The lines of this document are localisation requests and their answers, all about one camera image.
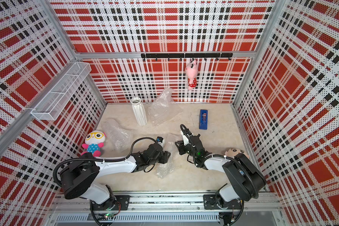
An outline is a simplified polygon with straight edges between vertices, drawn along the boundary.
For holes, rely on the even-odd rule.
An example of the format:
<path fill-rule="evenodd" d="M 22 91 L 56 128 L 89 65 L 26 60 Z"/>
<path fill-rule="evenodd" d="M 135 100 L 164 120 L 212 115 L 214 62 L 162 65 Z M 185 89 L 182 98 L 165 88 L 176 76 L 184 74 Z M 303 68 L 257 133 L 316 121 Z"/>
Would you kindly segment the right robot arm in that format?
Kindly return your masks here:
<path fill-rule="evenodd" d="M 183 124 L 180 129 L 183 140 L 175 143 L 179 154 L 192 157 L 193 160 L 189 162 L 197 168 L 225 173 L 229 180 L 229 184 L 215 193 L 218 206 L 224 208 L 235 199 L 247 202 L 259 197 L 259 191 L 266 185 L 266 180 L 245 154 L 238 153 L 229 157 L 210 153 L 203 147 L 199 134 L 193 135 Z"/>

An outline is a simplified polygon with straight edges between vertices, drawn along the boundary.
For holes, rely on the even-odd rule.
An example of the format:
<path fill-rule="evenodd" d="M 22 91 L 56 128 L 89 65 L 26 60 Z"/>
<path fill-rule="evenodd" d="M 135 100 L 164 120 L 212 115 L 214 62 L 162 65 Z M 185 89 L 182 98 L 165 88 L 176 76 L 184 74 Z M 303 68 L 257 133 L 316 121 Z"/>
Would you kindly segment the tall white ribbed vase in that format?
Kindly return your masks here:
<path fill-rule="evenodd" d="M 138 125 L 145 126 L 147 124 L 147 114 L 142 103 L 142 99 L 134 97 L 131 99 L 132 109 Z"/>

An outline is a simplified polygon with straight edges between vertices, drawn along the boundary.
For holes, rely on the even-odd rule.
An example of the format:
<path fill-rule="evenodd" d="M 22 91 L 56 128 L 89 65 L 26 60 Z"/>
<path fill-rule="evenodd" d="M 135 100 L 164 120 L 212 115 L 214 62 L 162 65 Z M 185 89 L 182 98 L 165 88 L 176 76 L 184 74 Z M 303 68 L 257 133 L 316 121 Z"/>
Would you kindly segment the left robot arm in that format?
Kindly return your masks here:
<path fill-rule="evenodd" d="M 81 157 L 67 159 L 54 168 L 53 180 L 68 200 L 81 197 L 103 204 L 115 197 L 110 186 L 99 184 L 96 179 L 117 173 L 146 172 L 149 166 L 166 164 L 171 153 L 163 149 L 162 141 L 161 137 L 139 138 L 132 143 L 129 154 L 121 158 L 84 153 Z"/>

